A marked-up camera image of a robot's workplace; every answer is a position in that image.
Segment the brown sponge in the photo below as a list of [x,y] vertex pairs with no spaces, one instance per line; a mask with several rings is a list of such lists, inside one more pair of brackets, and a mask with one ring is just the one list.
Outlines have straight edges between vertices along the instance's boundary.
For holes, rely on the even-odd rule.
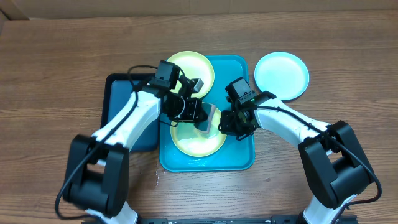
[[214,117],[216,106],[210,103],[202,104],[201,115],[206,115],[206,119],[194,124],[194,127],[202,134],[209,134],[211,122]]

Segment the light blue plate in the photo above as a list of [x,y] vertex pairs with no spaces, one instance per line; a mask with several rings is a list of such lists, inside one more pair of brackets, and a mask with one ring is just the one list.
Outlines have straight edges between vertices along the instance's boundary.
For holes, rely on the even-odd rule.
[[282,101],[292,101],[306,91],[310,73],[306,64],[288,52],[272,52],[255,66],[254,81],[258,89],[275,94]]

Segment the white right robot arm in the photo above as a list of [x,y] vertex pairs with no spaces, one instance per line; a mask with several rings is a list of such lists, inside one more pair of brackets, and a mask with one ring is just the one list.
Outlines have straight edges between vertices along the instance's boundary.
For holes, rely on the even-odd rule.
[[309,118],[264,92],[229,90],[230,110],[218,129],[237,140],[265,129],[298,148],[313,198],[302,212],[304,223],[339,223],[355,197],[375,181],[374,171],[352,127]]

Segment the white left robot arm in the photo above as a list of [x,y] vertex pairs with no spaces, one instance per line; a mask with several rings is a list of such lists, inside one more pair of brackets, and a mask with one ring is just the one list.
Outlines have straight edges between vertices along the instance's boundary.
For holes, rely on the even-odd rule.
[[193,123],[207,131],[214,106],[190,92],[134,87],[122,110],[91,136],[76,135],[70,144],[65,180],[56,201],[64,199],[85,210],[83,223],[136,223],[138,214],[127,202],[129,154],[146,127],[160,114],[176,123]]

